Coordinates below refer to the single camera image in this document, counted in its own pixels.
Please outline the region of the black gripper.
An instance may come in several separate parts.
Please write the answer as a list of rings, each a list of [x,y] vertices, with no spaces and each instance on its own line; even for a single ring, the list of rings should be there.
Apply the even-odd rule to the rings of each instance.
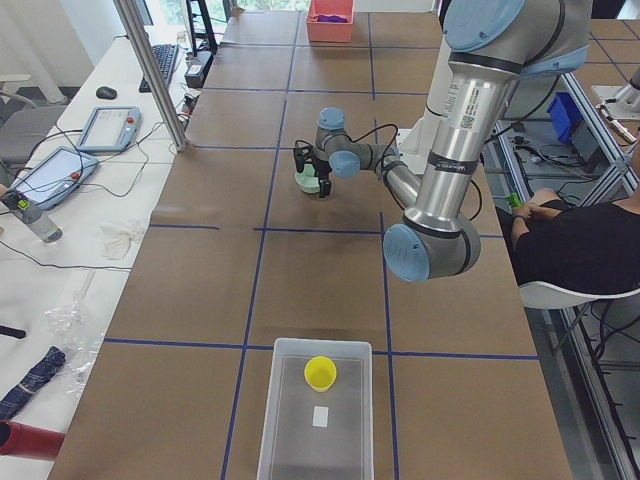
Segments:
[[[296,140],[293,157],[297,173],[303,173],[306,165],[312,165],[319,179],[319,197],[327,198],[331,195],[332,183],[329,180],[330,167],[321,160],[314,150],[314,145],[305,140]]]

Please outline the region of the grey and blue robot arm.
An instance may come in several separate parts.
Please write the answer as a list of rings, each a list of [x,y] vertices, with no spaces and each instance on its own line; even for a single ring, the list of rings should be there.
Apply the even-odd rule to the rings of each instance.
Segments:
[[[461,205],[485,141],[524,78],[557,77],[587,57],[589,1],[453,1],[443,21],[452,79],[439,109],[424,173],[417,176],[392,145],[353,140],[338,108],[325,108],[313,143],[298,143],[296,170],[312,166],[321,197],[329,177],[371,171],[403,209],[383,238],[393,274],[407,282],[448,277],[477,261],[479,234]]]

